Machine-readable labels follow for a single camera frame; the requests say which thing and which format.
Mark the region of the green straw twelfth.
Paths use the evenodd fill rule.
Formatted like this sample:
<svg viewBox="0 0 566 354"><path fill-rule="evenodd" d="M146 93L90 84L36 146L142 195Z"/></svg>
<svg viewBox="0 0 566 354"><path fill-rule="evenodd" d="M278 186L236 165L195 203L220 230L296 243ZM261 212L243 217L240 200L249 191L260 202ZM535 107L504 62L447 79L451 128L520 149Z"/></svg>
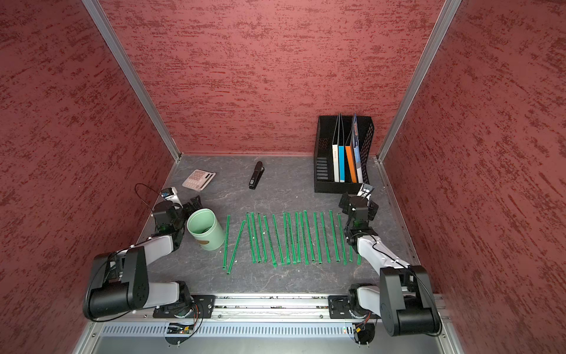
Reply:
<svg viewBox="0 0 566 354"><path fill-rule="evenodd" d="M256 262L260 263L262 261L261 253L260 253L261 249L260 249L260 246L259 246L259 240L258 240L258 234L257 234L257 230L256 230L256 221L255 221L255 213L254 212L251 213L251 228L252 228L252 232L253 232Z"/></svg>

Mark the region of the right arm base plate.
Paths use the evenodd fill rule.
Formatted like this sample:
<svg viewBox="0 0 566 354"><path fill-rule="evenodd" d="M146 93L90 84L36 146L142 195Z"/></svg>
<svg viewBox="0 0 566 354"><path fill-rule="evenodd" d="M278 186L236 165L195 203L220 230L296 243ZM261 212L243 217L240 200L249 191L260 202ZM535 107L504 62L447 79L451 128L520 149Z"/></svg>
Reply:
<svg viewBox="0 0 566 354"><path fill-rule="evenodd" d="M330 295L328 296L328 309L331 319L348 319L353 322L362 322L369 317L370 321L380 321L381 318L362 308L357 300L352 300L346 295Z"/></svg>

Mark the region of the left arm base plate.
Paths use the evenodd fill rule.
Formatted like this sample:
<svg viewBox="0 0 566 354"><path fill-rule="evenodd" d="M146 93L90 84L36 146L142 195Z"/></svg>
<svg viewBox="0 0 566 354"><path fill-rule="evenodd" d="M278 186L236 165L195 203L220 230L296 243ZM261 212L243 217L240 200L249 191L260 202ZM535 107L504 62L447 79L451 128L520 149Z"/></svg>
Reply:
<svg viewBox="0 0 566 354"><path fill-rule="evenodd" d="M196 294L188 304L178 303L155 308L154 319L210 319L215 307L215 295Z"/></svg>

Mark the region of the green straw thirteenth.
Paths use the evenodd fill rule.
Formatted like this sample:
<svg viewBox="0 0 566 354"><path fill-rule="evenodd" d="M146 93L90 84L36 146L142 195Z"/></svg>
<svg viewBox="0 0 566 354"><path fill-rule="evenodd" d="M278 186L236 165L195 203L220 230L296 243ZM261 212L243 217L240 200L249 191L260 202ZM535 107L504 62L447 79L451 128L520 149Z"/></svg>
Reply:
<svg viewBox="0 0 566 354"><path fill-rule="evenodd" d="M273 267L277 268L278 262L277 262L277 258L276 258L275 252L274 252L273 242L271 240L271 232L270 232L270 228L269 228L267 215L263 216L263 221L264 221L264 224L265 224L265 230L266 230L265 232L266 232L266 235L268 237L268 245L269 245L269 249L270 249L270 253L271 253L271 261L272 261Z"/></svg>

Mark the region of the pale green storage cup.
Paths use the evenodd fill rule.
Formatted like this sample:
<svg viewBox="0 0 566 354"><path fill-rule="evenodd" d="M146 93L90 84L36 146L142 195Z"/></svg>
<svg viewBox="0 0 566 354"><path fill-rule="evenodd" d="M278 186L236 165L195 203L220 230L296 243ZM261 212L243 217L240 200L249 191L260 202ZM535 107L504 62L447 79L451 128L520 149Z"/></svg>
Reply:
<svg viewBox="0 0 566 354"><path fill-rule="evenodd" d="M225 232L210 209L199 209L193 212L186 226L199 246L206 251L215 251L224 244Z"/></svg>

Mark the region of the green straw fourteenth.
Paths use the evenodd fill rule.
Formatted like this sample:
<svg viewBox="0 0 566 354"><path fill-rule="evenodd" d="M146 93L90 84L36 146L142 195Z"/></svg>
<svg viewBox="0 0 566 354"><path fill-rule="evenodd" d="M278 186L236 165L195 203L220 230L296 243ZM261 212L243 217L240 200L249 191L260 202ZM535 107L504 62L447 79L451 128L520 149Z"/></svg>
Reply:
<svg viewBox="0 0 566 354"><path fill-rule="evenodd" d="M280 242L280 239L279 239L279 229L278 229L278 226L277 226L277 218L276 218L275 214L272 214L272 221L273 221L276 239L277 239L277 249L278 249L278 253L279 253L280 263L282 265L284 265L285 259L284 259L284 255L283 255L282 245L281 245L281 242Z"/></svg>

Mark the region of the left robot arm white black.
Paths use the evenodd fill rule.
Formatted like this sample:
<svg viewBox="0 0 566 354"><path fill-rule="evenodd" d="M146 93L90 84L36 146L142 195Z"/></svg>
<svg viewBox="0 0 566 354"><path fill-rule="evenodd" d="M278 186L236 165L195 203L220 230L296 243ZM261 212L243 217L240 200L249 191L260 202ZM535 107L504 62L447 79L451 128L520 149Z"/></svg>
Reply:
<svg viewBox="0 0 566 354"><path fill-rule="evenodd" d="M177 251L185 223L202 208L200 196L186 204L170 197L153 210L156 233L147 240L117 252L97 255L83 301L83 315L107 322L141 309L155 308L155 316L187 318L198 306L184 281L152 283L147 267Z"/></svg>

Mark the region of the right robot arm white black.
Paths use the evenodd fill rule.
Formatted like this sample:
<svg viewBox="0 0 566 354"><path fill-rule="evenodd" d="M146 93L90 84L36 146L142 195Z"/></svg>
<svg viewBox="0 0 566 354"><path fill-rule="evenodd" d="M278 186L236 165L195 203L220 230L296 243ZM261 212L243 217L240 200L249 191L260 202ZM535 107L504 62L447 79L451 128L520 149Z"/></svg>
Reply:
<svg viewBox="0 0 566 354"><path fill-rule="evenodd" d="M352 313L380 317L390 336L439 336L442 320L430 278L421 265L395 255L370 227L378 206L368 196L342 195L339 207L348 216L344 240L379 274L379 284L354 284L349 289Z"/></svg>

